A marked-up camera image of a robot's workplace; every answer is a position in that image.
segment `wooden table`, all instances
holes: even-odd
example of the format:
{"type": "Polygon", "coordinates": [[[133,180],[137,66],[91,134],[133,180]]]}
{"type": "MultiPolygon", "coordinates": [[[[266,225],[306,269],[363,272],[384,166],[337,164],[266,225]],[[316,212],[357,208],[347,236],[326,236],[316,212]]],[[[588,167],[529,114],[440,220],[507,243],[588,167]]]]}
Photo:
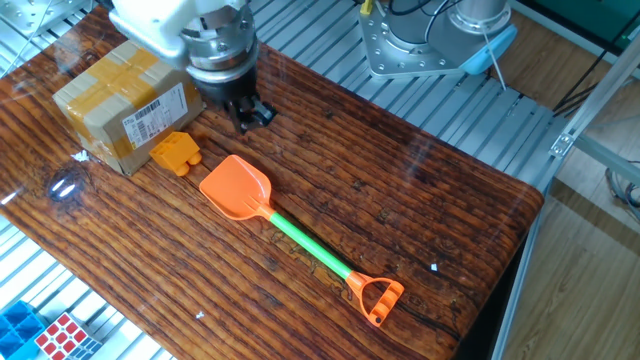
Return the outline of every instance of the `wooden table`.
{"type": "Polygon", "coordinates": [[[448,359],[540,211],[530,186],[263,47],[259,91],[280,112],[233,132],[190,125],[202,165],[133,177],[82,149],[51,95],[125,38],[98,8],[0,81],[0,210],[180,359],[448,359]],[[381,329],[345,284],[261,219],[198,191],[228,154],[270,177],[278,211],[352,268],[406,287],[381,329]],[[52,187],[75,184],[60,198],[52,187]],[[204,317],[197,319],[202,312],[204,317]]]}

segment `rubik's cube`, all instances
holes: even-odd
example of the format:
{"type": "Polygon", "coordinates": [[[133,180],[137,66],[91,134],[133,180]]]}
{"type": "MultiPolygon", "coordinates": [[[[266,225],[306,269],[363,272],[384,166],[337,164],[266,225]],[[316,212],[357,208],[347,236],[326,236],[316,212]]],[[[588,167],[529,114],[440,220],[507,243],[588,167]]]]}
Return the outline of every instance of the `rubik's cube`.
{"type": "Polygon", "coordinates": [[[52,360],[86,360],[102,347],[66,312],[35,342],[52,360]]]}

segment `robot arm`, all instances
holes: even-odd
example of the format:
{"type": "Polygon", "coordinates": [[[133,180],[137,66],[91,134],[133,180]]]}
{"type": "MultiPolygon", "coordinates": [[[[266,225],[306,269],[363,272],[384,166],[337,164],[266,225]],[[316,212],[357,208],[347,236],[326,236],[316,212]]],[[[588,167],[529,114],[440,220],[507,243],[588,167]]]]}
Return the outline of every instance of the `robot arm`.
{"type": "Polygon", "coordinates": [[[165,63],[186,70],[203,97],[245,133],[275,109],[256,89],[258,39],[247,0],[113,0],[116,28],[165,63]]]}
{"type": "Polygon", "coordinates": [[[239,11],[245,5],[246,0],[113,0],[109,18],[128,38],[184,70],[189,61],[182,30],[200,16],[226,6],[239,11]]]}

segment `yellow tape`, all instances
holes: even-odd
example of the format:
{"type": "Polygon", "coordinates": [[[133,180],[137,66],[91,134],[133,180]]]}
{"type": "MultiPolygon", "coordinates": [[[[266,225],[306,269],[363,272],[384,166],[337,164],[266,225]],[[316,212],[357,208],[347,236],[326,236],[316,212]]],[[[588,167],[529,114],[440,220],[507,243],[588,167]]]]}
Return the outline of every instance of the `yellow tape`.
{"type": "MultiPolygon", "coordinates": [[[[97,139],[87,129],[84,118],[115,94],[122,95],[138,110],[157,98],[158,94],[153,86],[140,79],[140,75],[157,62],[158,58],[143,49],[138,49],[122,65],[104,57],[91,66],[86,72],[98,81],[67,104],[72,126],[78,134],[91,144],[97,142],[97,139]]],[[[105,155],[116,159],[122,159],[133,152],[133,147],[126,136],[113,144],[102,145],[102,148],[106,147],[106,149],[102,149],[103,151],[110,152],[105,155]]]]}

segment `toy shovel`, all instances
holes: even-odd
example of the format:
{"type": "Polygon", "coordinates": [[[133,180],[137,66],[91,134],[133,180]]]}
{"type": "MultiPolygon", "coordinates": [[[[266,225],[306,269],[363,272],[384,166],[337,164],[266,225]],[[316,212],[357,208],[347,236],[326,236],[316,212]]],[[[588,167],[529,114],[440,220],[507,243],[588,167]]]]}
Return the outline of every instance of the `toy shovel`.
{"type": "Polygon", "coordinates": [[[258,169],[236,155],[227,157],[209,176],[200,183],[200,191],[220,210],[233,220],[245,220],[262,216],[271,221],[285,234],[295,240],[329,269],[345,279],[360,300],[360,308],[367,319],[380,326],[404,291],[397,281],[386,278],[372,279],[349,269],[345,264],[318,245],[269,205],[271,183],[258,169]],[[388,283],[387,290],[370,312],[364,307],[362,292],[365,286],[377,282],[388,283]]]}

